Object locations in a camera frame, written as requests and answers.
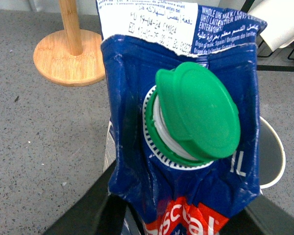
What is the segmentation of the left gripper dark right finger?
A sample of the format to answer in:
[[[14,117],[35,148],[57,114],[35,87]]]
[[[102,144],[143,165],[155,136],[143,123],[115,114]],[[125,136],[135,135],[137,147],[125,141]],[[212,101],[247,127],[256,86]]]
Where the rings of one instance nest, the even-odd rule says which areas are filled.
[[[220,235],[294,235],[294,217],[260,192],[242,191],[219,199],[219,210],[229,215]]]

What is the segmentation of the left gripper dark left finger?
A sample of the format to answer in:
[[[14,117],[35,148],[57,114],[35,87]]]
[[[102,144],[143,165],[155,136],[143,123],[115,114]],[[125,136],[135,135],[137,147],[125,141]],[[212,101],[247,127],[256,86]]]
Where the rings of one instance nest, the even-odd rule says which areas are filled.
[[[85,195],[55,221],[45,235],[120,235],[126,202],[108,192],[113,162]]]

